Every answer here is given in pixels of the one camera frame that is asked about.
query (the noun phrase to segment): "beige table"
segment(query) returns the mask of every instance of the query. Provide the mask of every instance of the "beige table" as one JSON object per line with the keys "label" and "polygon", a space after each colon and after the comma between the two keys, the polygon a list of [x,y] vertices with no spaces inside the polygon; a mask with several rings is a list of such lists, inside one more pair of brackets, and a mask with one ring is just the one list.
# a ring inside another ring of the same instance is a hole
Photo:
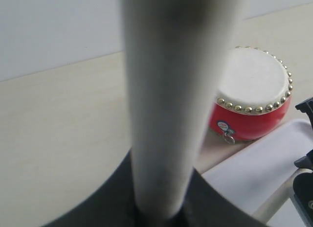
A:
{"label": "beige table", "polygon": [[[283,59],[294,78],[284,121],[313,96],[313,4],[241,23],[238,45]],[[79,204],[114,171],[130,142],[123,55],[0,83],[0,226],[36,227]],[[196,167],[244,148],[208,132]]]}

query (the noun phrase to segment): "metal ring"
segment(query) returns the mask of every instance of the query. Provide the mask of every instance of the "metal ring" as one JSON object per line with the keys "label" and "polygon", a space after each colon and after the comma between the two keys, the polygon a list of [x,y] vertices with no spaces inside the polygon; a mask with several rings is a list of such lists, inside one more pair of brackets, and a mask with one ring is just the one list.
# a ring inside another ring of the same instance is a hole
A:
{"label": "metal ring", "polygon": [[235,139],[231,136],[231,133],[226,131],[223,133],[223,139],[226,141],[228,144],[235,144]]}

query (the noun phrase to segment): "white pole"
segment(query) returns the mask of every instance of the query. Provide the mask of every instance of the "white pole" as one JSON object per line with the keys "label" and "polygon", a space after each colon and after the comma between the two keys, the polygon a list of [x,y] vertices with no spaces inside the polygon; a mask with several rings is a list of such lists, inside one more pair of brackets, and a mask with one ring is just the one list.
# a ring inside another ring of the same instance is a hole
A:
{"label": "white pole", "polygon": [[135,201],[180,210],[243,0],[122,0]]}

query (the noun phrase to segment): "red drum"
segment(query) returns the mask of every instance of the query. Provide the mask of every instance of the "red drum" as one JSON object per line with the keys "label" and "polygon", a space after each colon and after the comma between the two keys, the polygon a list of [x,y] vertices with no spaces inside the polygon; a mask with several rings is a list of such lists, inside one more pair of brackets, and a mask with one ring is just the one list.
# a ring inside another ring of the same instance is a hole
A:
{"label": "red drum", "polygon": [[282,60],[259,48],[236,47],[217,90],[210,128],[228,143],[264,136],[287,112],[291,84]]}

